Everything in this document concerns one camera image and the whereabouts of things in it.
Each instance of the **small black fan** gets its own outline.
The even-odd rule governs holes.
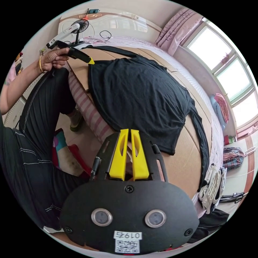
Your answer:
[[[78,21],[74,22],[72,25],[74,25],[76,23],[78,23],[80,25],[80,28],[73,32],[74,34],[76,34],[76,40],[74,43],[71,43],[72,47],[75,47],[75,46],[78,46],[78,45],[84,43],[84,41],[79,41],[79,34],[83,31],[85,31],[89,26],[89,22],[87,20],[78,20]]]

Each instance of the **cardboard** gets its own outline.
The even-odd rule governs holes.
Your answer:
[[[140,54],[148,59],[155,60],[158,64],[167,67],[168,72],[184,87],[186,87],[195,100],[195,106],[202,117],[203,127],[207,136],[209,151],[211,150],[212,144],[212,127],[211,127],[211,114],[202,100],[201,96],[195,90],[195,88],[189,83],[189,81],[183,77],[177,69],[171,66],[164,59],[156,55],[150,50],[138,49],[138,48],[127,48],[119,47],[124,50],[132,51],[134,53]],[[127,58],[125,56],[111,53],[108,51],[102,51],[98,49],[83,49],[84,53],[88,54],[94,61],[97,60],[113,60],[116,58]],[[78,81],[82,85],[86,94],[92,100],[90,93],[88,92],[88,64],[81,60],[69,59],[68,61],[72,71],[77,77]],[[128,143],[128,155],[131,157],[132,145]],[[190,198],[193,198],[200,183],[201,175],[201,155],[199,141],[197,138],[196,131],[194,129],[193,123],[189,116],[186,117],[186,123],[183,127],[181,134],[179,136],[175,155],[170,156],[166,153],[162,153],[169,182],[178,186],[184,190]]]

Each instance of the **pink striped bedding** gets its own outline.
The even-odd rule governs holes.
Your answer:
[[[98,42],[93,45],[104,45],[103,42]],[[217,166],[222,166],[222,156],[223,156],[223,135],[222,130],[217,119],[217,116],[214,113],[214,110],[211,106],[211,102],[209,100],[208,95],[205,93],[203,88],[198,84],[198,82],[190,75],[190,73],[173,57],[168,55],[166,52],[158,48],[157,46],[134,38],[126,38],[126,37],[112,37],[109,41],[105,42],[105,45],[109,46],[126,46],[126,47],[135,47],[135,48],[145,48],[149,49],[152,52],[158,54],[160,57],[169,62],[172,66],[174,66],[188,81],[194,86],[194,88],[198,91],[198,93],[204,99],[209,111],[212,115],[212,149],[210,155],[210,163],[215,163]],[[112,129],[109,125],[103,120],[103,118],[98,113],[95,106],[92,104],[91,100],[85,94],[82,87],[80,86],[78,80],[74,76],[71,71],[69,65],[67,64],[66,68],[69,70],[69,86],[71,93],[75,99],[75,102],[82,113],[87,125],[93,131],[97,139],[103,143],[105,138],[113,133]],[[198,217],[202,217],[205,213],[201,204],[198,201],[198,193],[192,199],[196,211],[198,213]]]

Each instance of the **sticker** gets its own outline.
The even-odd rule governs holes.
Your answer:
[[[141,232],[123,232],[123,231],[115,231],[114,239],[118,240],[142,240]]]
[[[140,241],[116,239],[115,252],[131,254],[140,253]]]

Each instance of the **socket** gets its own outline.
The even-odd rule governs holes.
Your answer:
[[[45,54],[46,53],[46,46],[45,47],[43,47],[42,49],[40,49],[40,56],[42,55],[42,54]]]

